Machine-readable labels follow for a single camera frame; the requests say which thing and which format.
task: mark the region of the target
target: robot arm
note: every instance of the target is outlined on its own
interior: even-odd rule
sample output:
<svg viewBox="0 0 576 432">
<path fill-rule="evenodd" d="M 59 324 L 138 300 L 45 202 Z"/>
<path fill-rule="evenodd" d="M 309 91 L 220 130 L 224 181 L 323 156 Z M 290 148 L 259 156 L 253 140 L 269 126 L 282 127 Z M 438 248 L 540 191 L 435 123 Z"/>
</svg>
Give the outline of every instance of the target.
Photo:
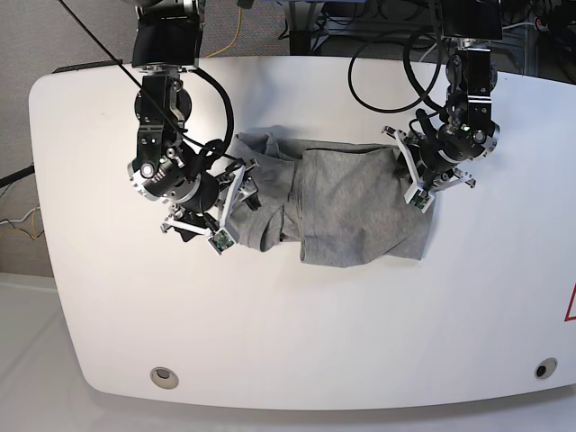
<svg viewBox="0 0 576 432">
<path fill-rule="evenodd" d="M 443 125 L 437 130 L 430 120 L 434 114 L 417 110 L 416 121 L 424 133 L 415 132 L 411 125 L 409 134 L 384 128 L 396 139 L 401 151 L 397 175 L 409 175 L 411 179 L 406 203 L 423 212 L 440 191 L 462 183 L 475 187 L 473 177 L 458 169 L 458 165 L 465 160 L 486 158 L 496 148 L 500 134 L 499 126 L 491 119 L 491 91 L 498 76 L 486 41 L 502 38 L 500 3 L 443 0 L 442 6 L 444 34 L 455 40 L 456 53 L 446 65 L 450 86 L 445 106 L 440 107 L 429 98 L 425 102 L 440 115 Z M 482 26 L 477 24 L 480 16 L 487 20 Z M 414 81 L 410 62 L 405 61 L 405 67 L 412 77 L 410 81 Z M 412 84 L 419 93 L 423 92 L 418 83 Z"/>
<path fill-rule="evenodd" d="M 161 229 L 174 229 L 183 241 L 203 235 L 221 253 L 234 245 L 238 233 L 229 216 L 236 205 L 259 207 L 257 187 L 250 176 L 255 162 L 226 155 L 234 131 L 234 115 L 221 85 L 198 68 L 203 33 L 203 0 L 137 0 L 139 30 L 132 65 L 146 75 L 135 103 L 139 120 L 136 158 L 129 163 L 130 181 L 152 201 L 169 204 Z M 180 74 L 193 72 L 211 84 L 226 107 L 224 139 L 200 144 L 185 135 L 192 99 Z M 210 173 L 220 158 L 232 162 L 219 175 Z M 214 217 L 209 210 L 218 211 Z"/>
<path fill-rule="evenodd" d="M 234 159 L 222 174 L 209 173 L 215 160 L 226 156 L 233 113 L 223 88 L 198 68 L 204 0 L 127 1 L 139 6 L 133 66 L 146 73 L 135 105 L 139 131 L 137 156 L 129 165 L 130 180 L 142 195 L 170 204 L 162 224 L 164 232 L 174 229 L 183 241 L 204 235 L 221 253 L 238 241 L 228 222 L 234 206 L 244 202 L 256 210 L 259 202 L 249 174 L 254 163 L 246 165 Z M 430 121 L 432 115 L 417 110 L 414 122 L 420 123 L 424 133 L 415 132 L 411 125 L 409 134 L 384 129 L 397 140 L 401 151 L 397 175 L 411 178 L 406 203 L 423 212 L 436 193 L 462 183 L 475 186 L 472 176 L 458 165 L 466 159 L 486 157 L 496 148 L 499 135 L 498 125 L 491 120 L 491 90 L 497 75 L 486 40 L 502 37 L 500 2 L 442 0 L 442 6 L 446 12 L 444 34 L 457 44 L 446 66 L 448 97 L 445 106 L 436 105 L 429 97 L 423 101 L 436 110 L 443 125 L 437 130 Z M 479 17 L 484 22 L 478 24 Z M 405 66 L 407 61 L 411 71 L 409 56 L 405 56 Z M 180 74 L 187 71 L 207 80 L 222 96 L 228 116 L 224 140 L 200 145 L 185 136 L 192 101 Z M 421 86 L 415 88 L 420 95 L 424 93 Z M 208 213 L 214 207 L 219 210 L 218 219 Z"/>
</svg>

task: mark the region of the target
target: screw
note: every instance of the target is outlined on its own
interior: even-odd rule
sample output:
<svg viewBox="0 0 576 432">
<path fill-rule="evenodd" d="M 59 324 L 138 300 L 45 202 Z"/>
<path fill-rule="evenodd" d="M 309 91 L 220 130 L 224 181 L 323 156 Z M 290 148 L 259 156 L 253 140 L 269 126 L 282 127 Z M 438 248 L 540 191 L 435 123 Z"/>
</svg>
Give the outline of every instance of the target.
<svg viewBox="0 0 576 432">
<path fill-rule="evenodd" d="M 486 140 L 486 134 L 482 130 L 477 130 L 474 133 L 474 141 L 476 142 L 484 142 Z"/>
<path fill-rule="evenodd" d="M 154 175 L 154 167 L 151 164 L 144 164 L 140 167 L 140 173 L 144 178 L 151 178 Z"/>
</svg>

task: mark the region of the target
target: white table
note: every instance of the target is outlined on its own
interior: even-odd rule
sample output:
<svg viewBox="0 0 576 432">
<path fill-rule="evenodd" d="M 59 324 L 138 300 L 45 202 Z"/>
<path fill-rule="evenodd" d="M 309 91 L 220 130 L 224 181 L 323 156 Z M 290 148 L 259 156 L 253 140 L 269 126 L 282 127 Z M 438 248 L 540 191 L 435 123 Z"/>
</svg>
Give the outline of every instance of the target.
<svg viewBox="0 0 576 432">
<path fill-rule="evenodd" d="M 413 112 L 382 116 L 350 96 L 345 58 L 216 58 L 237 131 L 390 142 Z M 418 76 L 432 67 L 418 65 Z M 357 62 L 368 102 L 414 92 L 400 63 Z M 223 134 L 217 94 L 185 76 L 197 140 Z M 442 101 L 446 81 L 433 96 Z M 576 383 L 572 106 L 576 88 L 500 75 L 497 151 L 478 185 L 443 193 L 425 259 L 346 270 L 163 235 L 166 208 L 131 189 L 136 88 L 116 68 L 41 79 L 31 135 L 50 258 L 86 380 L 97 390 L 202 405 L 360 410 L 494 398 Z M 558 369 L 537 380 L 548 357 Z M 171 391 L 149 379 L 177 373 Z"/>
</svg>

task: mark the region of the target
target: yellow cable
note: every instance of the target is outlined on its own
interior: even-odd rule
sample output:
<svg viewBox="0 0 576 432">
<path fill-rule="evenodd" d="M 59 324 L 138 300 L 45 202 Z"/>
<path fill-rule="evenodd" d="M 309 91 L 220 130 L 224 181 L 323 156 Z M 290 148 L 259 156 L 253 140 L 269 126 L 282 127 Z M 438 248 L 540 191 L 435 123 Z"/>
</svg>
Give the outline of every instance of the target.
<svg viewBox="0 0 576 432">
<path fill-rule="evenodd" d="M 9 232 L 12 232 L 12 231 L 20 231 L 20 232 L 26 234 L 29 238 L 31 238 L 30 234 L 23 229 L 9 228 L 9 229 L 5 229 L 4 231 L 0 232 L 0 240 L 2 239 L 3 236 L 5 236 L 6 234 L 8 234 Z"/>
<path fill-rule="evenodd" d="M 221 54 L 224 51 L 228 51 L 230 48 L 232 48 L 232 45 L 234 45 L 234 43 L 236 42 L 236 39 L 238 38 L 239 34 L 240 34 L 240 26 L 242 25 L 242 8 L 239 7 L 238 8 L 238 27 L 236 28 L 236 34 L 234 35 L 234 39 L 232 39 L 232 42 L 229 43 L 228 45 L 226 45 L 224 48 L 219 49 L 217 51 L 214 51 L 212 54 L 209 54 L 206 56 L 207 59 L 209 59 L 210 57 L 214 57 L 217 56 L 218 54 Z"/>
</svg>

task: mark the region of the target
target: gray t-shirt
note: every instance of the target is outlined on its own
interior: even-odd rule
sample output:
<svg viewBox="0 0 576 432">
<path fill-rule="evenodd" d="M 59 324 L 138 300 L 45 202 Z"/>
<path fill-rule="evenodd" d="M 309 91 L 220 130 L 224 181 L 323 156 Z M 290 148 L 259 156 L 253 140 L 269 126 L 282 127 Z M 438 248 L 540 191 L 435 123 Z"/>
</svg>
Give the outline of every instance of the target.
<svg viewBox="0 0 576 432">
<path fill-rule="evenodd" d="M 301 261 L 318 266 L 422 258 L 433 209 L 405 203 L 409 183 L 393 175 L 395 147 L 239 134 L 229 153 L 260 165 L 252 176 L 262 208 L 241 204 L 231 217 L 242 245 L 265 252 L 300 241 Z"/>
</svg>

